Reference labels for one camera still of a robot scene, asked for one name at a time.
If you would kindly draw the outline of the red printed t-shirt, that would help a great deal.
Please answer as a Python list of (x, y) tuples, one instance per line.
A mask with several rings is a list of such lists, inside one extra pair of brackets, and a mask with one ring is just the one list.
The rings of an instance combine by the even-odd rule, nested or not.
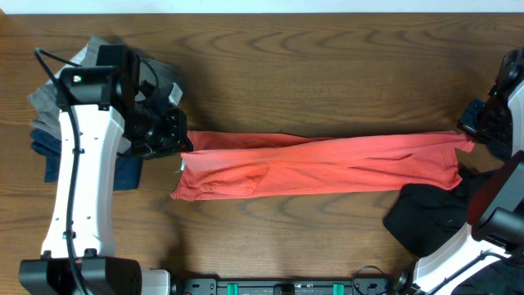
[(465, 134), (306, 138), (290, 134), (190, 131), (194, 147), (181, 155), (173, 199), (209, 201), (395, 191), (406, 184), (452, 189), (462, 180), (458, 150)]

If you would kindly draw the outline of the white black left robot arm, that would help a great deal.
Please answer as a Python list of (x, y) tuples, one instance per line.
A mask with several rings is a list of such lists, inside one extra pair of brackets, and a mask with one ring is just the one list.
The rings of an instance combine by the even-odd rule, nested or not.
[(121, 155), (187, 152), (183, 95), (176, 83), (140, 79), (137, 66), (64, 69), (57, 81), (61, 163), (40, 257), (20, 263), (32, 294), (171, 294), (169, 271), (115, 255), (112, 198)]

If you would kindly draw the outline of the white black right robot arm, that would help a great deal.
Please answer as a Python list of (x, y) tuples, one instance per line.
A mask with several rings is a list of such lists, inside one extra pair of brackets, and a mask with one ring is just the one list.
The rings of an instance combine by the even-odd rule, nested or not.
[(404, 294), (450, 294), (464, 280), (497, 261), (523, 255), (523, 51), (504, 55), (486, 102), (474, 100), (458, 127), (484, 144), (496, 144), (509, 160), (473, 195), (462, 228), (419, 259)]

